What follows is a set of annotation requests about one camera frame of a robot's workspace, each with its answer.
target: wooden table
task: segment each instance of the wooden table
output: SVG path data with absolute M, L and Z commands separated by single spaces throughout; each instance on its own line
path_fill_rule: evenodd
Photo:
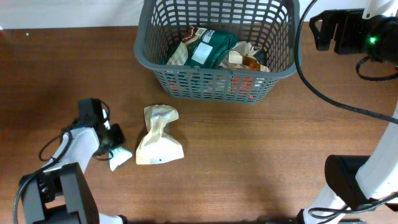
M 107 162 L 92 160 L 86 170 L 100 212 L 130 221 L 294 217 L 325 185 L 330 154 L 370 155 L 387 126 L 325 103 L 298 75 L 281 80 L 256 105 L 172 98 L 135 59 L 136 34 L 136 27 L 3 31 L 0 223 L 12 222 L 19 179 L 43 165 L 39 149 L 77 116 L 77 101 L 84 98 L 110 105 L 111 121 L 121 125 L 131 151 L 146 133 L 146 106 L 171 105 L 180 113 L 170 133 L 182 143 L 185 158 L 160 166 L 138 166 L 131 159 L 114 172 Z M 316 51 L 308 25 L 302 50 L 303 71 L 321 92 L 392 114 L 398 83 L 360 80 L 354 68 L 363 55 Z M 392 69 L 375 65 L 367 72 Z M 349 218 L 396 223 L 397 215 L 381 207 Z

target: basket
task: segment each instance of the basket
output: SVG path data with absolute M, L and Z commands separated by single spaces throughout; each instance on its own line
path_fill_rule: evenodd
M 296 72 L 294 40 L 299 9 L 298 0 L 144 1 L 135 55 L 176 98 L 254 104 L 279 79 Z M 162 65 L 171 46 L 183 39 L 190 26 L 225 30 L 239 41 L 263 47 L 271 72 Z

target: green led indicator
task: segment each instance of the green led indicator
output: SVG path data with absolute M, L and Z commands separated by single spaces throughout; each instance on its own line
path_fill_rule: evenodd
M 374 44 L 376 42 L 376 38 L 375 37 L 371 37 L 370 41 L 371 41 L 371 44 Z

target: white wall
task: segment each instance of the white wall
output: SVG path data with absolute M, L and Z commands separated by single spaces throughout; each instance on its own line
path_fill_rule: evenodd
M 300 0 L 301 13 L 310 1 Z M 136 26 L 143 3 L 144 0 L 0 0 L 0 27 Z M 326 9 L 361 8 L 366 3 L 367 0 L 319 0 L 307 20 Z

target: crumpled bag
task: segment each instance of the crumpled bag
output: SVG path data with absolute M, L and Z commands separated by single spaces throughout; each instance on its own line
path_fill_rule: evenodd
M 164 131 L 166 125 L 178 119 L 178 112 L 168 105 L 153 105 L 144 109 L 148 134 L 136 152 L 138 165 L 163 164 L 184 157 L 182 145 Z

